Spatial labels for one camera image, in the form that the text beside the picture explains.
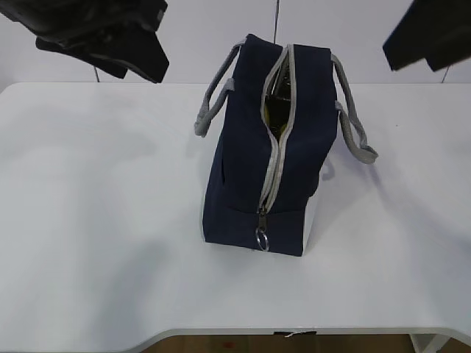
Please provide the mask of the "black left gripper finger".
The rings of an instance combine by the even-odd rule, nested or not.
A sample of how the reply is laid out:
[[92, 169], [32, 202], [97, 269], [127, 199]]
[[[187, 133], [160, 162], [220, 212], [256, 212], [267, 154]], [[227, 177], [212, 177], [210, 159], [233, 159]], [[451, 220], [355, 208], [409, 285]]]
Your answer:
[[105, 73], [123, 79], [128, 72], [129, 48], [121, 39], [100, 39], [95, 35], [65, 37], [37, 36], [35, 45], [42, 51], [63, 54], [90, 64]]
[[100, 70], [119, 79], [132, 71], [149, 82], [160, 83], [169, 67], [156, 34], [138, 26], [118, 26], [101, 32], [89, 45], [88, 53], [99, 61]]

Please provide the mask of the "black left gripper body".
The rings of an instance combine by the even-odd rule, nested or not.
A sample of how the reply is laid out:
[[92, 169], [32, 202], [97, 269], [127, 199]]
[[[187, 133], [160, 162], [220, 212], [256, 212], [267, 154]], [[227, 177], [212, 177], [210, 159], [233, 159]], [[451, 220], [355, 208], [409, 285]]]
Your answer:
[[65, 40], [90, 32], [137, 24], [155, 32], [166, 1], [2, 1], [1, 14], [46, 40]]

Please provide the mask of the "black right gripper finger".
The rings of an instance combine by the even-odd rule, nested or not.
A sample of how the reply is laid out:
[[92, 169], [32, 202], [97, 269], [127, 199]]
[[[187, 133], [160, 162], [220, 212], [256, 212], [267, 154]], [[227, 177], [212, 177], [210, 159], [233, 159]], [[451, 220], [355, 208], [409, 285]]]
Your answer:
[[390, 69], [399, 71], [426, 61], [438, 48], [466, 43], [470, 44], [468, 0], [413, 1], [383, 44], [383, 53]]
[[439, 71], [468, 58], [470, 58], [470, 44], [466, 43], [464, 46], [438, 48], [426, 56], [426, 61], [432, 71]]

